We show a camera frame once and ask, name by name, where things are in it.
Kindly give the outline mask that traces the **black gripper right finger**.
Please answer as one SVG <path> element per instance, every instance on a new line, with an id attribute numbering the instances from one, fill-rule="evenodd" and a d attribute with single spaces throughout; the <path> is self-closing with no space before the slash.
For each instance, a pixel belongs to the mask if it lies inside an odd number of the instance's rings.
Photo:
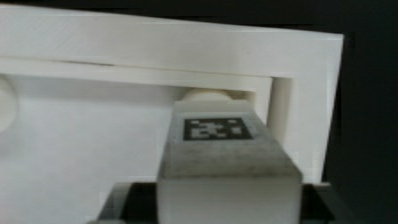
<path id="1" fill-rule="evenodd" d="M 301 185 L 298 224 L 358 224 L 328 183 Z"/>

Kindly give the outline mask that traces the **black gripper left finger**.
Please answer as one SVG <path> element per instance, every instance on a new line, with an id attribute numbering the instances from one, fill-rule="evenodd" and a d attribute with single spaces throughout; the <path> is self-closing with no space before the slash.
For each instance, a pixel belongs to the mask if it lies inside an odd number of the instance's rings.
<path id="1" fill-rule="evenodd" d="M 113 185 L 97 218 L 86 224 L 158 224 L 152 182 Z"/>

